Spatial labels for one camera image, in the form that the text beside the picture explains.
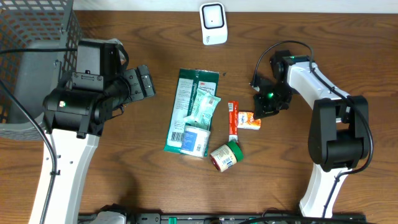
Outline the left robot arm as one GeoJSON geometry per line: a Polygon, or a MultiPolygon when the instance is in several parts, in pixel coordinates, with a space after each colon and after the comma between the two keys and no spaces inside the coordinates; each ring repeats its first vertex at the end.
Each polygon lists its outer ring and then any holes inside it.
{"type": "Polygon", "coordinates": [[[114,111],[155,95],[145,65],[129,69],[118,39],[82,39],[76,68],[44,98],[44,158],[30,223],[76,223],[86,174],[114,111]]]}

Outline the white teal wipes packet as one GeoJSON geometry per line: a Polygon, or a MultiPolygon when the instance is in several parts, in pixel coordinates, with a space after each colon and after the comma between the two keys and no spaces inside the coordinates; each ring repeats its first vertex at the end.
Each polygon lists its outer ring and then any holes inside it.
{"type": "Polygon", "coordinates": [[[213,113],[220,101],[221,98],[199,88],[193,102],[192,112],[183,121],[190,126],[209,131],[213,113]]]}

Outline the red coffee stick sachet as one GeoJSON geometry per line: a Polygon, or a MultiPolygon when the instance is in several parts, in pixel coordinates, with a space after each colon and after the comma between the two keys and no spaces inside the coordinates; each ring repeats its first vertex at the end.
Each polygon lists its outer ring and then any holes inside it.
{"type": "Polygon", "coordinates": [[[229,141],[238,142],[238,106],[237,101],[228,102],[229,111],[229,141]]]}

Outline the green white glove package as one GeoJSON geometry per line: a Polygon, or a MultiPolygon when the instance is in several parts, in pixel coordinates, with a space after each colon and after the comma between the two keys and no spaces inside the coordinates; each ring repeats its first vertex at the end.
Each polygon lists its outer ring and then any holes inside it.
{"type": "Polygon", "coordinates": [[[165,152],[180,154],[185,130],[183,118],[192,112],[197,88],[215,96],[219,76],[218,72],[208,70],[180,69],[169,130],[165,140],[165,152]]]}

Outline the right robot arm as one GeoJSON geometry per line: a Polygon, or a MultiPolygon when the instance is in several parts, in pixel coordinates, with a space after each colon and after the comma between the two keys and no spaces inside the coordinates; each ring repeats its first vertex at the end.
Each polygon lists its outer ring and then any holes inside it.
{"type": "Polygon", "coordinates": [[[320,71],[312,55],[294,56],[276,51],[270,58],[275,82],[252,77],[254,117],[262,119],[289,108],[293,94],[311,107],[308,152],[313,169],[305,195],[299,202],[305,217],[330,218],[347,176],[369,165],[374,150],[369,127],[368,102],[339,89],[320,71]]]}

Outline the blue white yogurt cup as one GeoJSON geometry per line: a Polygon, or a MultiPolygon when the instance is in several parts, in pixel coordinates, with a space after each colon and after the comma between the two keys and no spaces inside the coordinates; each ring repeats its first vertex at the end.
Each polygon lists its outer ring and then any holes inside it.
{"type": "Polygon", "coordinates": [[[194,126],[186,126],[180,152],[195,157],[204,157],[208,147],[210,132],[194,126]]]}

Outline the small orange box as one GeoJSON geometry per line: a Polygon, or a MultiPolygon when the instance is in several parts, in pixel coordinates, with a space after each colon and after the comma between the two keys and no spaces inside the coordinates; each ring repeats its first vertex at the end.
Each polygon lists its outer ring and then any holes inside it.
{"type": "Polygon", "coordinates": [[[254,119],[253,112],[239,111],[238,128],[259,130],[261,128],[261,120],[254,119]]]}

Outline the green lid jar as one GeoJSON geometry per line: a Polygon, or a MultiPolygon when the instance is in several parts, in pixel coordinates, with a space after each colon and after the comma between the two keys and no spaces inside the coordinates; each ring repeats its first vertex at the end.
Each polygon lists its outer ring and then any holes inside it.
{"type": "Polygon", "coordinates": [[[210,154],[210,159],[219,172],[224,172],[237,162],[242,161],[244,155],[239,144],[230,141],[214,150],[210,154]]]}

